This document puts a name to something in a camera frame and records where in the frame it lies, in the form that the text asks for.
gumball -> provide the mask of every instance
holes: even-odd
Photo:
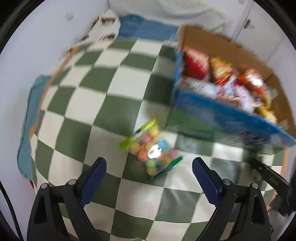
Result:
[[[159,136],[160,131],[159,131],[159,128],[157,126],[155,126],[155,127],[150,128],[149,131],[148,131],[148,133],[152,137],[157,137],[157,136]]]
[[[137,143],[137,142],[131,143],[131,145],[130,145],[130,151],[131,151],[131,153],[134,153],[134,154],[138,153],[140,151],[140,145],[139,145],[139,143]]]
[[[159,146],[159,148],[161,149],[167,149],[168,148],[168,142],[164,139],[160,139],[158,142],[157,142],[157,145]]]
[[[151,143],[156,144],[158,142],[158,140],[159,140],[158,137],[154,137],[154,138],[152,138]]]
[[[146,162],[145,162],[147,168],[154,168],[156,167],[156,160],[155,159],[148,159]]]
[[[146,151],[141,150],[139,152],[139,154],[137,155],[138,159],[142,162],[147,161],[148,160],[148,154]]]
[[[172,160],[170,159],[170,157],[169,156],[165,156],[164,158],[163,158],[163,160],[162,160],[162,163],[164,164],[164,165],[169,165],[170,164],[170,162],[171,162]]]
[[[147,151],[149,151],[152,147],[154,146],[154,144],[152,144],[151,142],[146,144],[145,148]]]
[[[146,145],[151,141],[152,137],[150,135],[143,135],[141,138],[142,144]]]
[[[155,167],[153,168],[147,168],[147,173],[150,175],[150,176],[154,176],[157,174],[157,169]]]
[[[177,159],[179,157],[179,153],[176,150],[172,149],[170,151],[170,157],[171,157],[172,160],[175,160],[175,159]]]
[[[164,155],[164,154],[161,154],[161,155],[160,155],[159,157],[157,157],[156,159],[162,161],[164,157],[165,157],[165,155]]]

green checkered floor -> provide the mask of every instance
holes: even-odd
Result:
[[[30,141],[35,190],[42,183],[64,185],[97,157],[105,158],[107,173],[84,208],[103,241],[195,240],[215,209],[192,173],[195,157],[221,178],[240,185],[252,182],[247,161],[254,154],[241,148],[162,131],[184,160],[155,179],[119,148],[119,142],[152,118],[165,127],[173,75],[174,50],[162,42],[87,44],[52,82],[41,105]],[[264,155],[263,162],[280,173],[283,152]],[[269,204],[273,189],[259,184]],[[76,236],[64,205],[61,210],[68,231]]]

blue cloth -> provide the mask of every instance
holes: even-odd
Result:
[[[20,147],[17,152],[17,166],[21,174],[25,178],[29,178],[30,180],[33,180],[33,174],[30,152],[31,148],[28,135],[29,130],[36,123],[39,103],[50,78],[50,75],[40,75],[35,80],[29,92],[27,111],[25,114],[24,122],[22,124]]]
[[[169,40],[176,35],[176,26],[163,24],[157,21],[146,20],[136,15],[120,17],[121,27],[118,38],[141,38],[154,40]]]

white tile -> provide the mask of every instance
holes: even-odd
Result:
[[[91,65],[74,66],[60,82],[60,86],[78,86],[90,69]]]
[[[221,143],[214,143],[213,157],[230,161],[242,161],[243,148],[228,146]]]
[[[140,240],[142,239],[126,239],[126,238],[116,237],[110,234],[110,241],[140,241]]]
[[[152,73],[173,80],[175,76],[175,62],[169,58],[158,56]]]
[[[207,222],[215,211],[215,206],[210,204],[204,194],[201,194],[194,210],[192,223]]]
[[[140,53],[157,57],[162,44],[163,43],[160,41],[138,39],[133,45],[131,53]]]
[[[277,174],[281,174],[283,166],[272,166],[271,169],[274,170]]]
[[[92,125],[105,97],[105,93],[78,87],[69,101],[65,117]]]
[[[115,209],[91,202],[84,211],[95,229],[111,233]]]
[[[37,188],[38,190],[39,190],[41,184],[43,184],[43,183],[48,183],[48,180],[47,180],[44,176],[42,176],[42,175],[40,174],[40,172],[38,171],[37,168],[36,168],[36,180],[37,180],[37,186],[36,186],[36,188]]]
[[[274,162],[274,155],[263,154],[262,162],[267,166],[272,166]]]
[[[201,157],[203,161],[210,166],[212,158],[182,151],[179,151],[179,154],[183,156],[183,160],[175,166],[174,169],[168,172],[164,186],[170,189],[203,193],[202,188],[193,174],[192,161],[196,157]]]
[[[78,53],[76,53],[76,54],[74,54],[73,56],[72,56],[72,58],[69,60],[69,62],[65,65],[65,69],[66,68],[72,68],[73,67],[73,65],[82,57],[84,55],[84,52],[82,51],[82,52],[78,52]]]
[[[72,224],[71,220],[68,219],[68,218],[65,218],[65,217],[63,217],[63,220],[64,220],[64,223],[65,223],[65,226],[67,228],[68,233],[70,233],[73,236],[75,236],[76,238],[78,238],[78,235],[75,232],[75,229],[73,227],[73,224]]]
[[[128,50],[107,49],[101,53],[95,66],[114,66],[117,67],[129,54]]]
[[[71,179],[78,179],[82,167],[82,162],[54,150],[48,180],[55,186],[65,185]]]
[[[116,210],[139,218],[154,220],[161,201],[163,187],[121,179]]]
[[[150,71],[120,66],[109,86],[108,95],[142,100],[150,78]]]
[[[64,116],[46,111],[38,132],[38,139],[54,149],[63,122]]]
[[[138,130],[149,120],[155,118],[161,129],[166,125],[170,108],[165,105],[143,100],[139,109],[134,131]]]
[[[30,145],[31,145],[31,157],[33,159],[33,161],[35,161],[35,154],[36,154],[36,149],[37,149],[37,143],[38,143],[38,138],[35,135],[35,133],[33,133],[31,140],[30,140]]]
[[[171,148],[174,148],[176,145],[178,134],[170,131],[161,131],[159,138],[165,139],[169,143]]]
[[[122,177],[126,163],[127,150],[122,150],[119,143],[124,136],[93,126],[89,136],[84,163],[92,165],[98,157],[107,162],[107,172],[116,177]]]
[[[41,104],[41,110],[47,110],[52,98],[54,97],[56,91],[58,90],[58,86],[57,85],[53,85],[53,86],[49,86],[46,94],[45,94],[45,97],[42,101],[42,104]]]
[[[95,42],[87,48],[87,52],[106,49],[113,41]]]
[[[148,233],[149,241],[182,241],[190,223],[169,223],[154,221]]]

green tile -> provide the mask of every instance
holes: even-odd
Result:
[[[102,241],[109,241],[110,240],[110,234],[103,231],[103,230],[99,230],[96,229],[97,234],[99,235],[99,237],[101,238]]]
[[[35,129],[35,135],[36,135],[36,136],[38,136],[39,129],[40,129],[40,126],[41,126],[41,122],[42,122],[42,120],[43,120],[44,113],[45,113],[45,111],[43,111],[43,110],[40,110],[40,111],[39,111],[39,115],[38,115],[38,124],[37,124],[36,129]]]
[[[91,201],[115,208],[119,184],[119,177],[106,172]]]
[[[198,140],[189,136],[179,134],[176,141],[175,149],[204,156],[211,156],[213,142]]]
[[[257,152],[254,150],[244,149],[242,161],[249,162],[251,159],[257,157]]]
[[[121,64],[152,71],[155,61],[156,57],[130,53]]]
[[[197,240],[197,238],[202,233],[202,231],[204,230],[206,225],[207,225],[207,222],[191,223],[190,226],[188,227],[185,235],[183,236],[182,241]]]
[[[47,109],[54,113],[64,115],[74,90],[75,88],[72,87],[60,87],[56,91]]]
[[[175,61],[175,56],[176,56],[175,49],[172,47],[162,45],[159,55],[170,58],[171,60]]]
[[[84,44],[84,45],[80,45],[80,46],[79,46],[79,49],[77,50],[77,53],[78,53],[78,52],[81,52],[81,51],[85,51],[89,46],[91,46],[91,43],[89,43],[89,44]]]
[[[31,165],[32,165],[33,182],[35,183],[35,186],[37,186],[36,164],[32,157],[31,157]]]
[[[75,65],[92,65],[99,58],[102,51],[91,51],[86,52],[76,63]]]
[[[39,173],[48,180],[48,172],[54,150],[38,140],[35,163]]]
[[[126,158],[122,178],[138,183],[163,187],[166,175],[167,174],[152,178],[147,174],[144,164],[140,162],[136,156],[129,153]]]
[[[156,221],[190,223],[200,193],[165,188]]]
[[[170,96],[173,90],[173,81],[151,74],[144,99],[170,105]]]
[[[244,163],[238,161],[226,161],[213,158],[210,169],[216,171],[222,179],[229,179],[234,184],[237,184],[243,164]]]
[[[141,102],[117,96],[106,96],[94,125],[130,136],[133,133]]]
[[[116,68],[94,67],[81,81],[80,86],[107,92]]]
[[[59,203],[59,208],[63,217],[70,219],[66,205],[64,203]]]
[[[62,70],[57,77],[51,82],[51,85],[58,85],[62,81],[62,79],[66,76],[66,74],[69,72],[70,68],[67,68],[65,70]]]
[[[274,155],[273,166],[282,166],[284,161],[285,150],[282,150]]]
[[[126,49],[131,50],[133,45],[135,44],[136,40],[116,40],[112,44],[110,44],[109,48],[116,48],[116,49]]]
[[[111,234],[121,238],[146,240],[153,221],[115,210]]]
[[[274,189],[271,189],[265,192],[263,196],[265,206],[268,206],[270,204],[273,195],[274,195]]]
[[[68,157],[83,162],[90,132],[90,125],[65,118],[55,149]]]

